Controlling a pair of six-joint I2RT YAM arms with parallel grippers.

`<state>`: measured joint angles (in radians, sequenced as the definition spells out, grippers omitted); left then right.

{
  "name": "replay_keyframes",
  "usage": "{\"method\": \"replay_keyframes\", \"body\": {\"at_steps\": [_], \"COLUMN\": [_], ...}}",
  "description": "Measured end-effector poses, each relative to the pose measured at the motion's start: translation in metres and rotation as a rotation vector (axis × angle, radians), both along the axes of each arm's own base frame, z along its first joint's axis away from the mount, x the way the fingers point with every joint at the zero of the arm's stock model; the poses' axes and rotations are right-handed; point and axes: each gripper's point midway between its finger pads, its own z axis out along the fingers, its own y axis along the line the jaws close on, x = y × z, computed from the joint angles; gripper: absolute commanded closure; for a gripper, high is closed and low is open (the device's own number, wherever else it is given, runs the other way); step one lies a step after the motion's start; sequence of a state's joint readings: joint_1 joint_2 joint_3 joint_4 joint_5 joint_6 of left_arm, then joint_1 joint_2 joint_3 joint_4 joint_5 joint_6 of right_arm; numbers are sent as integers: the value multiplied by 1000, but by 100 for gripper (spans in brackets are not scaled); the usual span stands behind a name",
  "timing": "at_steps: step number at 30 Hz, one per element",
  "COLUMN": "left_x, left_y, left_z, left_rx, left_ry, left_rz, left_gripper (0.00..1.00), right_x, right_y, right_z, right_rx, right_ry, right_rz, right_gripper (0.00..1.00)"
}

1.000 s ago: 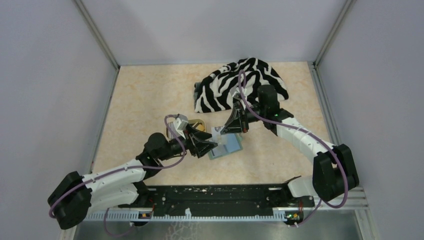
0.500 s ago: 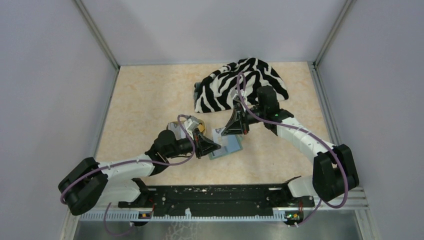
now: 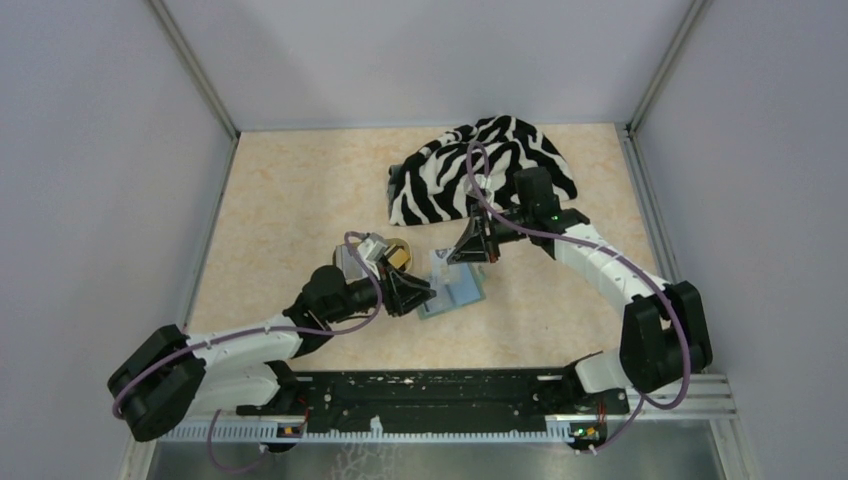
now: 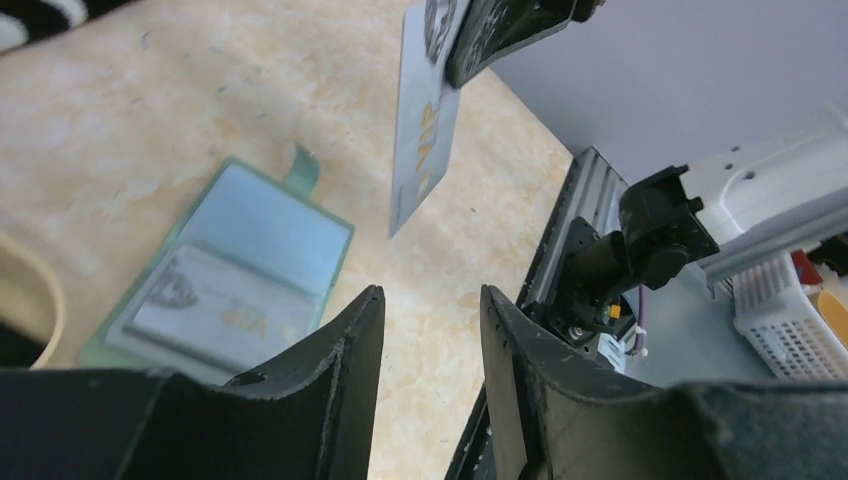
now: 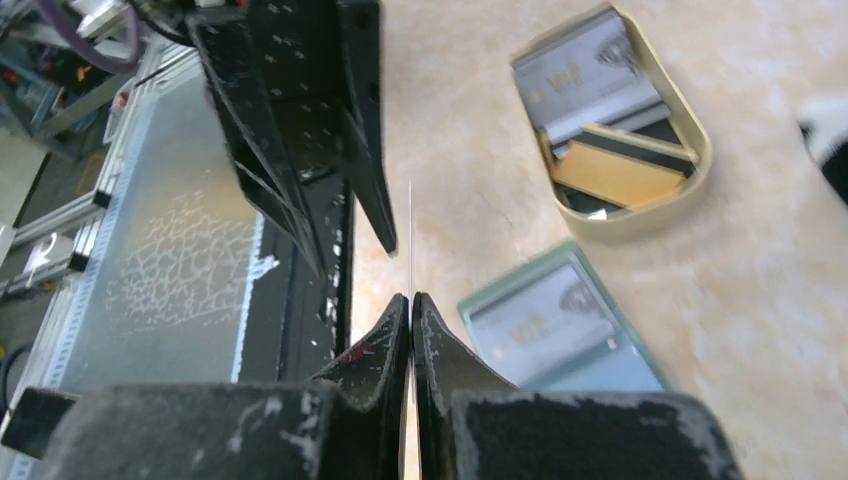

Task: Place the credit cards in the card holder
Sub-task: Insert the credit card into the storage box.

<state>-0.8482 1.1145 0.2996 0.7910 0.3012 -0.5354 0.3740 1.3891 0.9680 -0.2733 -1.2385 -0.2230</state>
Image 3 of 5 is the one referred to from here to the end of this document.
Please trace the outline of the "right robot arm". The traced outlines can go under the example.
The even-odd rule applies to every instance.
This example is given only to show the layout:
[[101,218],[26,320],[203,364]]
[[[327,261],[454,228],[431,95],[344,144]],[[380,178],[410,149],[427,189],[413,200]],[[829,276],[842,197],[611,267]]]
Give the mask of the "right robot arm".
[[546,169],[523,170],[514,184],[517,205],[498,214],[485,206],[491,194],[464,184],[469,222],[448,261],[495,263],[502,245],[529,239],[582,275],[621,314],[618,348],[566,366],[563,398],[569,408],[588,412],[611,389],[651,393],[712,363],[703,303],[694,285],[650,274],[612,247],[586,215],[561,206]]

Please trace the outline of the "light blue card holder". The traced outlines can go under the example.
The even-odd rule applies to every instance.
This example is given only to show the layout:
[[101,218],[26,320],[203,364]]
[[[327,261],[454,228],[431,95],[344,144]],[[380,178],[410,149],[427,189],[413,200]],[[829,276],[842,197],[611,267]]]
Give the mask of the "light blue card holder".
[[447,275],[436,271],[428,275],[436,296],[416,309],[421,320],[444,315],[486,299],[485,274],[481,267],[462,264],[454,265],[453,268],[458,276],[451,281]]

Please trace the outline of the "grey patterned card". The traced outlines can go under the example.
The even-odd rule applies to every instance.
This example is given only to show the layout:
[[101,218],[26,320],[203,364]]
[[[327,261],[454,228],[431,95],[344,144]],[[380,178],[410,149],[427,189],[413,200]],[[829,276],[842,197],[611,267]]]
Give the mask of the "grey patterned card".
[[453,247],[430,251],[430,284],[434,290],[446,289],[449,286],[458,284],[461,280],[459,266],[448,262],[453,251]]

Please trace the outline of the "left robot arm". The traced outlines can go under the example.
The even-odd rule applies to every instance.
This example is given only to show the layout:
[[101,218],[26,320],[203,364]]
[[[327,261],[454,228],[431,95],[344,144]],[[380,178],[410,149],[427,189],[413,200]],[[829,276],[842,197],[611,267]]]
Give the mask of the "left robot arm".
[[338,336],[333,324],[380,312],[404,316],[436,295],[430,283],[381,264],[349,281],[341,269],[316,269],[294,303],[246,327],[200,335],[157,328],[109,377],[112,414],[139,442],[158,439],[185,418],[241,407],[285,414],[300,399],[286,361]]

